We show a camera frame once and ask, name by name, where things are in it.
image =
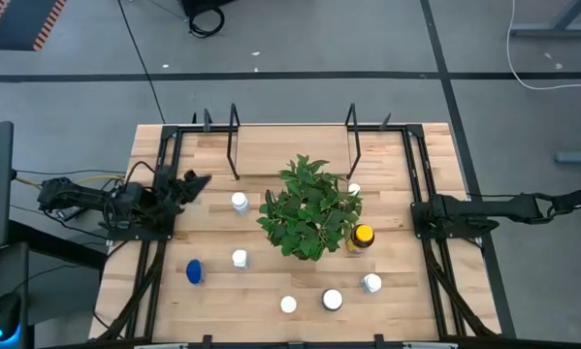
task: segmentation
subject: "wooden plank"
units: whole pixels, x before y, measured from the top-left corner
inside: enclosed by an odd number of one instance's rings
[[[297,154],[310,160],[327,160],[322,169],[348,175],[347,130],[339,126],[242,126],[239,129],[237,172],[239,175],[277,175]]]
[[[448,125],[425,124],[424,129],[437,191],[463,199],[465,185]],[[159,136],[160,126],[139,127],[131,166],[138,160],[154,163]],[[186,135],[178,174],[193,169],[211,173],[212,181],[177,218],[163,268],[154,341],[201,341],[204,334],[212,334],[220,342],[372,341],[375,333],[383,333],[386,340],[436,339],[426,267],[408,209],[412,193],[402,138],[397,133],[376,132],[360,137],[363,156],[351,181],[362,187],[361,222],[375,227],[376,241],[360,257],[340,249],[325,252],[313,263],[283,257],[254,222],[260,216],[257,207],[264,192],[279,192],[283,183],[263,176],[236,181],[225,158],[227,136]],[[427,199],[416,142],[413,153],[422,197]],[[135,175],[142,181],[152,179],[144,169],[137,169]],[[243,191],[251,202],[246,217],[237,216],[232,209],[230,197],[236,191]],[[480,251],[462,240],[448,244],[461,294],[485,325],[498,332]],[[232,265],[231,254],[239,248],[249,253],[248,270]],[[109,322],[117,316],[130,296],[138,251],[139,244],[130,242],[108,261],[96,306],[103,320]],[[207,270],[207,280],[200,286],[189,284],[184,276],[186,264],[194,258],[201,259]],[[366,295],[359,287],[359,279],[368,272],[383,279],[383,288],[376,294]],[[344,296],[338,312],[326,311],[320,304],[319,295],[329,287],[339,288]],[[286,295],[298,301],[293,314],[279,309]],[[447,298],[443,299],[448,330],[453,333],[452,311]],[[141,306],[138,333],[146,305]],[[103,330],[95,322],[90,336]]]

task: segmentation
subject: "wooden table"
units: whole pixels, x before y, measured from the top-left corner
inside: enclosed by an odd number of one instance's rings
[[[141,125],[130,159],[156,160],[161,125]],[[447,124],[424,124],[436,190],[463,199],[465,186]],[[354,143],[352,134],[349,141]],[[409,212],[412,194],[402,137],[399,133],[360,134],[362,158],[351,181],[359,183],[364,198],[360,222],[375,228],[376,240],[361,257],[341,248],[325,252],[317,263],[283,257],[279,247],[266,240],[255,222],[257,207],[266,189],[278,193],[282,182],[273,177],[244,176],[236,181],[226,159],[226,134],[187,134],[182,142],[178,173],[194,169],[212,174],[207,189],[193,205],[187,205],[176,221],[174,239],[168,244],[158,299],[154,342],[200,342],[212,334],[215,342],[242,341],[373,341],[375,333],[385,340],[437,339],[435,318],[421,242],[415,238]],[[413,143],[416,164],[417,144]],[[135,170],[132,180],[150,184],[152,174]],[[420,171],[425,192],[425,181]],[[251,212],[238,216],[230,196],[246,193]],[[459,291],[491,330],[499,323],[484,262],[479,249],[460,239],[448,241]],[[249,269],[233,267],[235,249],[249,253]],[[110,322],[133,290],[140,243],[131,241],[108,261],[96,312]],[[205,263],[204,285],[193,286],[184,270],[191,259]],[[360,278],[379,274],[383,288],[366,295]],[[319,296],[326,288],[338,288],[344,297],[340,311],[322,308]],[[283,296],[293,296],[298,309],[284,314]],[[445,293],[448,330],[454,332],[452,312]],[[142,302],[137,334],[143,332],[147,301]],[[94,321],[90,337],[103,332]]]

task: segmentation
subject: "white cylinder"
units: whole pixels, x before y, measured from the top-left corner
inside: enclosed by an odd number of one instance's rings
[[[351,183],[348,185],[348,192],[352,195],[357,195],[361,192],[361,187],[357,183]]]
[[[286,314],[291,314],[297,310],[297,300],[291,296],[286,296],[281,299],[281,311]]]
[[[361,279],[361,287],[363,287],[364,291],[367,293],[374,293],[382,287],[382,280],[380,279],[380,276],[370,273]]]
[[[334,289],[329,289],[322,294],[322,304],[325,309],[336,311],[341,308],[343,298],[341,292]]]
[[[239,215],[249,213],[249,200],[244,193],[234,193],[232,195],[232,206]]]
[[[232,254],[232,261],[234,262],[234,267],[239,269],[247,269],[247,251],[236,250]]]

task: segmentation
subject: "blue cup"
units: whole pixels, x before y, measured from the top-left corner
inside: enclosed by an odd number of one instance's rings
[[[199,260],[191,260],[186,265],[186,278],[193,285],[199,285],[204,282],[204,265]]]

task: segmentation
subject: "green leaves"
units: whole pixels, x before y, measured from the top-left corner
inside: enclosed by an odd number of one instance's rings
[[[257,222],[284,256],[318,261],[325,249],[337,251],[344,234],[358,223],[361,198],[339,191],[342,178],[318,173],[328,161],[310,163],[309,156],[297,157],[296,163],[290,160],[289,170],[279,171],[287,192],[275,197],[267,190],[259,207],[266,216]]]

